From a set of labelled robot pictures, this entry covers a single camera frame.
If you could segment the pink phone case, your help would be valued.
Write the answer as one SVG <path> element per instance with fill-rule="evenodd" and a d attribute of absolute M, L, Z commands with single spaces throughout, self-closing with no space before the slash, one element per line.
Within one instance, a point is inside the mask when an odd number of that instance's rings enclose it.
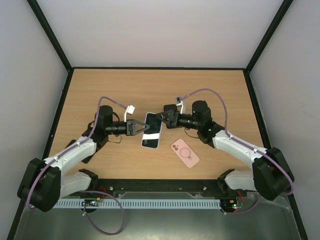
<path fill-rule="evenodd" d="M 198 155 L 181 138 L 173 142 L 170 147 L 188 168 L 194 167 L 200 161 Z"/>

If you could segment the black object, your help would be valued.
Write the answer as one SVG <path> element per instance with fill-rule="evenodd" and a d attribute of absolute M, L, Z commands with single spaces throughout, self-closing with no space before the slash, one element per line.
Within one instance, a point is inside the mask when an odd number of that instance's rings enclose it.
<path fill-rule="evenodd" d="M 74 144 L 76 142 L 75 139 L 72 139 L 68 145 L 66 146 L 66 148 L 69 148 L 72 144 Z M 95 155 L 96 152 L 94 152 L 92 155 L 85 157 L 84 159 L 81 160 L 82 163 L 84 164 L 88 164 L 88 162 L 92 159 L 92 157 Z"/>

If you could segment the black phone case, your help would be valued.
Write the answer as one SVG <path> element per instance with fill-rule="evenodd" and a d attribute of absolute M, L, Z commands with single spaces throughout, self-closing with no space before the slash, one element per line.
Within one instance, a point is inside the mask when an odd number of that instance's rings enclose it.
<path fill-rule="evenodd" d="M 163 106 L 163 111 L 166 112 L 166 111 L 177 111 L 178 108 L 175 104 L 166 104 Z"/>

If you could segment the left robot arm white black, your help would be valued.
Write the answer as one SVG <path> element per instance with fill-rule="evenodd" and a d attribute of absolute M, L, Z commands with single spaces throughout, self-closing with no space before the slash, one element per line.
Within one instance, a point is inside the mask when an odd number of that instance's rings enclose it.
<path fill-rule="evenodd" d="M 87 163 L 109 140 L 110 135 L 135 136 L 150 127 L 135 119 L 116 119 L 118 115 L 109 105 L 102 105 L 87 130 L 72 140 L 61 152 L 43 160 L 32 159 L 25 170 L 17 196 L 26 206 L 43 212 L 51 210 L 59 199 L 95 186 L 98 176 L 86 169 L 66 175 L 80 162 Z"/>

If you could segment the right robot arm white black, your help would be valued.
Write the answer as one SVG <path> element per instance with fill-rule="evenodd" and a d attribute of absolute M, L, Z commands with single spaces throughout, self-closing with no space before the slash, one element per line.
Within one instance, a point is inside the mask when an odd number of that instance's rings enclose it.
<path fill-rule="evenodd" d="M 156 117 L 169 128 L 186 128 L 197 131 L 197 136 L 212 148 L 224 151 L 250 167 L 251 171 L 226 171 L 218 183 L 218 191 L 229 196 L 235 190 L 258 192 L 273 201 L 281 194 L 293 193 L 294 177 L 283 153 L 276 147 L 264 148 L 246 142 L 212 119 L 211 109 L 204 100 L 192 104 L 192 113 L 167 109 Z"/>

